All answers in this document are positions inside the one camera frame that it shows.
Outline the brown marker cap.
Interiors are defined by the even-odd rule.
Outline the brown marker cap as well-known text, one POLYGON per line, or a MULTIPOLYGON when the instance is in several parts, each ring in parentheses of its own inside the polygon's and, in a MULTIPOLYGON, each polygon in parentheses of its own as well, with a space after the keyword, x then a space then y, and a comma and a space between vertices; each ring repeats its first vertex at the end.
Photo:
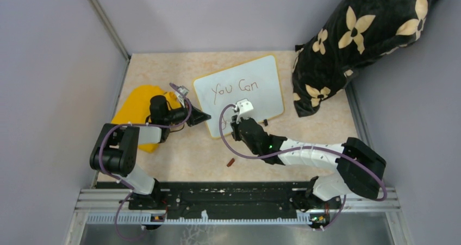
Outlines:
POLYGON ((232 165, 234 162, 235 162, 235 159, 232 158, 232 159, 226 164, 226 166, 227 166, 227 167, 231 167, 231 165, 232 165))

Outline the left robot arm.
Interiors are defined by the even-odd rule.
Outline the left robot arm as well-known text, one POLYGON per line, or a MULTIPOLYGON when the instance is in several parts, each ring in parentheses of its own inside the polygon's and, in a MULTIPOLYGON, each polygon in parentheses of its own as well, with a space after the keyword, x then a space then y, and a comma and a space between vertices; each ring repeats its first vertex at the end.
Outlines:
POLYGON ((172 108, 165 96, 154 96, 142 126, 111 123, 103 126, 89 158, 90 167, 131 189, 131 207, 156 209, 163 202, 163 194, 159 181, 137 165, 138 146, 165 142, 176 125, 192 127, 210 119, 209 114, 194 107, 188 99, 180 107, 172 108))

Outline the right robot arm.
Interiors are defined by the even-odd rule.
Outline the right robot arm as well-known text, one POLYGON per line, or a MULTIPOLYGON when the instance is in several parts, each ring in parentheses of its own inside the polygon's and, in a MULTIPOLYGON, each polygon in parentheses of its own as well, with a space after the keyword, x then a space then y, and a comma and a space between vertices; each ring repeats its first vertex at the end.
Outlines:
POLYGON ((254 119, 233 116, 232 137, 242 141, 255 159, 268 164, 302 165, 327 169, 327 176, 308 182, 304 194, 291 199, 302 211, 319 209, 328 201, 354 193, 375 201, 387 198, 383 183, 386 161, 362 140, 349 137, 340 144, 315 145, 268 134, 254 119))

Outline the yellow framed whiteboard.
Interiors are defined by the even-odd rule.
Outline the yellow framed whiteboard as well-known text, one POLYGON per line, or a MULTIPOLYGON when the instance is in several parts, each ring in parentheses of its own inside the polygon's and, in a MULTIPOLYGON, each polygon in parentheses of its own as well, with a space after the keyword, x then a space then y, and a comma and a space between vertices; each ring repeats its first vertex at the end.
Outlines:
POLYGON ((193 87, 201 110, 211 116, 206 121, 211 138, 220 137, 219 124, 225 135, 231 133, 230 122, 234 115, 227 110, 220 121, 220 113, 228 104, 248 99, 254 110, 251 117, 257 122, 269 120, 284 112, 281 84, 276 57, 261 58, 199 77, 193 87))

